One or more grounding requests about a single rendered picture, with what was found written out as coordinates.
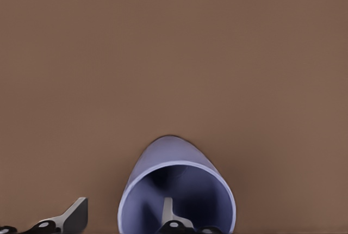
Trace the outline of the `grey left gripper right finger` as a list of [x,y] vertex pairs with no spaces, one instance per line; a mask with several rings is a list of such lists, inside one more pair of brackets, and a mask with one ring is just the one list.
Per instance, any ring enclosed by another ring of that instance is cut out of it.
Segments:
[[172,198],[165,198],[161,227],[157,230],[156,234],[221,234],[221,230],[214,226],[195,229],[189,219],[174,214]]

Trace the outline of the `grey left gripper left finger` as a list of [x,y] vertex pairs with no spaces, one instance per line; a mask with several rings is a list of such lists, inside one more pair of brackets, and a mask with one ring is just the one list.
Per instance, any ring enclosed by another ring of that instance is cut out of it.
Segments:
[[0,234],[82,234],[88,225],[88,198],[78,198],[63,214],[39,221],[19,232],[13,226],[0,226]]

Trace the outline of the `purple cup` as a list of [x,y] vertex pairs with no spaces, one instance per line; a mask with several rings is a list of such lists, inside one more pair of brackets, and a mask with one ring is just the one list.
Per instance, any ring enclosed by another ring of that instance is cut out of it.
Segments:
[[197,147],[177,136],[151,142],[136,162],[119,204],[120,234],[156,234],[165,198],[172,198],[174,214],[195,229],[234,231],[236,204],[229,185]]

